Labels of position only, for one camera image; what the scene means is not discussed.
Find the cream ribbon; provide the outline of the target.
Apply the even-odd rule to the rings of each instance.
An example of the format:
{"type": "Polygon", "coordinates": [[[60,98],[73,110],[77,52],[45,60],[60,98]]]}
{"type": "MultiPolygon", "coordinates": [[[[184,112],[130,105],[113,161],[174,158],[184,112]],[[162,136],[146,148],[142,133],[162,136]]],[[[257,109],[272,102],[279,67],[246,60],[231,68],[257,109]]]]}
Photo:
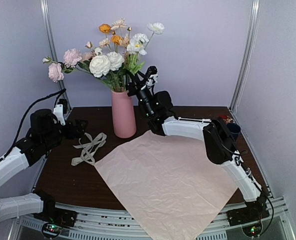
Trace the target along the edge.
{"type": "Polygon", "coordinates": [[[78,140],[79,145],[74,145],[75,149],[81,149],[81,154],[79,157],[74,157],[71,160],[72,166],[77,166],[80,163],[88,163],[91,166],[95,166],[95,158],[94,155],[97,150],[103,147],[106,143],[107,135],[103,132],[99,133],[95,138],[92,137],[89,133],[84,134],[89,142],[81,143],[81,138],[78,140]]]}

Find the orange flower stem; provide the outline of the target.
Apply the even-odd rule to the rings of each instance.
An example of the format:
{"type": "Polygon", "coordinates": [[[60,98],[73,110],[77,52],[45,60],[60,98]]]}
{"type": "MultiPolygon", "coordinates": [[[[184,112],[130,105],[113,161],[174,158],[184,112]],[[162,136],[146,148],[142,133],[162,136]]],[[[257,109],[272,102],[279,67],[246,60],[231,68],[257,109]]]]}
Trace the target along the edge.
{"type": "Polygon", "coordinates": [[[112,26],[103,23],[99,26],[99,31],[104,34],[104,38],[99,41],[101,49],[107,49],[104,53],[110,61],[110,70],[106,75],[102,75],[104,82],[114,91],[124,91],[124,78],[122,68],[124,65],[124,56],[119,52],[120,43],[123,37],[117,35],[115,30],[120,27],[120,24],[114,23],[112,26]]]}

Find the peach rose flower stem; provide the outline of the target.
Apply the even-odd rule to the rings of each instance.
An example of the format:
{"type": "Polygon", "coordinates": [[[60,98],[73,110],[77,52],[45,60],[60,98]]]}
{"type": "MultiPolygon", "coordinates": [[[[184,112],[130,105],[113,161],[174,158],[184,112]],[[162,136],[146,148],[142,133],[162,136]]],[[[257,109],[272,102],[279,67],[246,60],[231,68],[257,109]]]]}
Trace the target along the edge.
{"type": "Polygon", "coordinates": [[[85,47],[88,49],[88,51],[82,54],[81,62],[89,61],[91,58],[103,54],[102,47],[104,47],[104,45],[101,43],[99,46],[94,47],[92,42],[88,41],[85,47]]]}

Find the lilac carnation flower stem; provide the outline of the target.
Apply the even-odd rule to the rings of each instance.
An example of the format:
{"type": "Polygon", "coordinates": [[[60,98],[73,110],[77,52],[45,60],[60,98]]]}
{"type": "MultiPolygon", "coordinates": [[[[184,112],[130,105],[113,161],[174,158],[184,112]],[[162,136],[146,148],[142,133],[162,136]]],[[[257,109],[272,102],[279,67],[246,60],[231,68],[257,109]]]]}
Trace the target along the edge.
{"type": "Polygon", "coordinates": [[[83,53],[80,50],[73,48],[67,50],[64,53],[62,61],[55,61],[49,56],[44,57],[42,59],[42,63],[48,64],[48,77],[56,83],[62,81],[65,75],[78,71],[91,75],[93,78],[95,78],[89,71],[89,64],[91,59],[85,62],[81,62],[82,54],[83,53]]]}

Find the pink wrapping paper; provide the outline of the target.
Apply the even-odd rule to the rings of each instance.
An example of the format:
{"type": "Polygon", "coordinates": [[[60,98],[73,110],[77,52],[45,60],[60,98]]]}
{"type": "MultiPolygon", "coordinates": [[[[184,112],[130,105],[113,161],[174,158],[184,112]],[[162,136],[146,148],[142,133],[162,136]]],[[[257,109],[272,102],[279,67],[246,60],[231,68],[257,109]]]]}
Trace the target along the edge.
{"type": "Polygon", "coordinates": [[[107,186],[154,240],[198,237],[237,190],[201,140],[150,131],[95,164],[107,186]]]}

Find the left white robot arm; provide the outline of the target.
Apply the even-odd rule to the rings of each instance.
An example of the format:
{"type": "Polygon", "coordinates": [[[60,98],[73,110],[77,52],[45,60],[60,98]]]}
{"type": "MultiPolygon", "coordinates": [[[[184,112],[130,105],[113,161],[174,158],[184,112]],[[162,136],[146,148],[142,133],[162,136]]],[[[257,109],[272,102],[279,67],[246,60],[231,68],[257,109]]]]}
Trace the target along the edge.
{"type": "MultiPolygon", "coordinates": [[[[63,105],[53,110],[39,109],[30,115],[30,128],[26,136],[15,141],[0,158],[0,187],[19,172],[33,166],[63,140],[82,138],[88,122],[83,119],[68,121],[63,116],[63,105]]],[[[22,215],[36,214],[49,222],[60,217],[55,199],[42,190],[27,195],[0,198],[0,222],[22,215]]]]}

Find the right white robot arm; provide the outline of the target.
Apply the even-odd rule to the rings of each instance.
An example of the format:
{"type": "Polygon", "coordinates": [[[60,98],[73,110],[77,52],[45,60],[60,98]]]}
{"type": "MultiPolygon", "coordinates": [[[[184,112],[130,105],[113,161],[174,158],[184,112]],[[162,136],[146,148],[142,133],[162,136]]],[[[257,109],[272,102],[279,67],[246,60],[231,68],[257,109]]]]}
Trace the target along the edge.
{"type": "Polygon", "coordinates": [[[245,208],[244,217],[254,221],[267,211],[268,197],[256,181],[249,167],[236,147],[236,139],[231,135],[221,117],[215,119],[192,119],[178,117],[173,111],[170,94],[167,91],[153,91],[157,69],[148,68],[146,73],[126,71],[128,95],[136,96],[139,106],[146,116],[150,130],[160,136],[180,136],[201,140],[205,144],[207,158],[220,165],[232,177],[241,191],[245,208]]]}

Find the pink tapered vase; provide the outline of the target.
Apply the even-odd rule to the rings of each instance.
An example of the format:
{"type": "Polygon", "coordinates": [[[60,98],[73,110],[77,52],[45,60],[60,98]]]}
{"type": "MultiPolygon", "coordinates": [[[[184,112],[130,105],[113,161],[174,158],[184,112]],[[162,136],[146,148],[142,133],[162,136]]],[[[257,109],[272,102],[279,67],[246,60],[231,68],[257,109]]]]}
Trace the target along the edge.
{"type": "Polygon", "coordinates": [[[112,91],[112,120],[117,137],[127,139],[135,135],[137,128],[133,101],[126,91],[112,91]]]}

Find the red floral plate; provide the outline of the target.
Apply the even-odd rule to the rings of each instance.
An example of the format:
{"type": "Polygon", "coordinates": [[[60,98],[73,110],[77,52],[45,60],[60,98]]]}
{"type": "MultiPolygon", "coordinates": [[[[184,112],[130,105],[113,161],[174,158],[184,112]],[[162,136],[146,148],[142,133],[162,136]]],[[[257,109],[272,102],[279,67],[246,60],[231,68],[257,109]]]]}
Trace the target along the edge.
{"type": "Polygon", "coordinates": [[[229,115],[219,115],[219,120],[222,120],[225,124],[235,124],[235,120],[229,115]]]}

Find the dark blue mug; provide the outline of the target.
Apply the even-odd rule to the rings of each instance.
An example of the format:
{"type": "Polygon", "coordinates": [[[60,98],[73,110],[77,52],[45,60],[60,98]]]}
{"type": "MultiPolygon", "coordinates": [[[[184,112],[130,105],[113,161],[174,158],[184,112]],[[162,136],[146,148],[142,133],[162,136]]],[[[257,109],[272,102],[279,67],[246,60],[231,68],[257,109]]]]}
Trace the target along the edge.
{"type": "Polygon", "coordinates": [[[230,135],[233,138],[233,140],[236,141],[241,133],[240,126],[234,122],[230,122],[227,124],[227,128],[229,129],[230,135]]]}

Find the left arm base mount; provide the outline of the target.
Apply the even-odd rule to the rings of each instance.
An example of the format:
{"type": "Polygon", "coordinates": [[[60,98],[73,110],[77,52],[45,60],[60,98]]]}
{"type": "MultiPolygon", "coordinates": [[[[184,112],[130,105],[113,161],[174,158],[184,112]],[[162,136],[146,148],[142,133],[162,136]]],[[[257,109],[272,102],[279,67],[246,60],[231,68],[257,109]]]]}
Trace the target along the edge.
{"type": "Polygon", "coordinates": [[[67,209],[55,208],[54,215],[48,216],[45,213],[34,213],[35,219],[43,221],[41,233],[47,240],[52,240],[62,233],[74,227],[77,212],[67,209]]]}

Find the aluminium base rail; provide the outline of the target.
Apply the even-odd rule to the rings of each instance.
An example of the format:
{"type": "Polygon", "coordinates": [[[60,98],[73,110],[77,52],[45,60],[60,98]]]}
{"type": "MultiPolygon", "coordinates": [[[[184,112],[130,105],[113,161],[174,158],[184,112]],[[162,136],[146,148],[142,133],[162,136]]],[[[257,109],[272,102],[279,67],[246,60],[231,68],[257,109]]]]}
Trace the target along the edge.
{"type": "MultiPolygon", "coordinates": [[[[260,221],[230,225],[227,211],[245,207],[243,203],[228,204],[197,237],[199,240],[247,240],[244,233],[250,226],[262,224],[261,240],[295,240],[296,235],[289,219],[289,211],[283,197],[270,197],[267,203],[270,216],[260,221]]],[[[125,210],[107,210],[58,204],[64,210],[77,212],[75,225],[62,229],[57,240],[148,240],[150,236],[125,210]]],[[[32,215],[15,220],[8,234],[9,240],[45,240],[43,221],[32,215]]]]}

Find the right aluminium corner post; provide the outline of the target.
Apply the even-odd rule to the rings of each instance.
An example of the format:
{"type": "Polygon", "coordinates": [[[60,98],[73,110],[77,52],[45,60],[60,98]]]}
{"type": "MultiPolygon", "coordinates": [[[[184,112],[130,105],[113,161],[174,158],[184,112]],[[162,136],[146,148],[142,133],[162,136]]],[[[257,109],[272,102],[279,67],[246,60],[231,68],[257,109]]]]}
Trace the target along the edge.
{"type": "Polygon", "coordinates": [[[247,80],[248,72],[250,69],[250,58],[252,51],[255,47],[255,41],[257,37],[258,31],[258,22],[259,22],[259,13],[260,13],[260,0],[253,0],[252,1],[252,10],[250,15],[249,27],[248,27],[248,34],[243,54],[243,59],[240,67],[240,71],[238,74],[236,88],[232,97],[230,111],[232,113],[237,112],[237,107],[240,104],[241,97],[244,91],[244,86],[247,80]]]}

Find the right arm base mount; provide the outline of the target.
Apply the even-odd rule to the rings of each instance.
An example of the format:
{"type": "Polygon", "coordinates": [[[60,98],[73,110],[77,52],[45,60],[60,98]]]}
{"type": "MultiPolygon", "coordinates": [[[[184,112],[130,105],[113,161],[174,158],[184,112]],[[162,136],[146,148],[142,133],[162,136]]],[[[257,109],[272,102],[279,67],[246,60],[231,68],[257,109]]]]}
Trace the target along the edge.
{"type": "Polygon", "coordinates": [[[248,207],[229,210],[226,214],[229,225],[241,226],[243,234],[251,239],[261,236],[264,231],[262,220],[270,216],[268,210],[259,212],[248,207]]]}

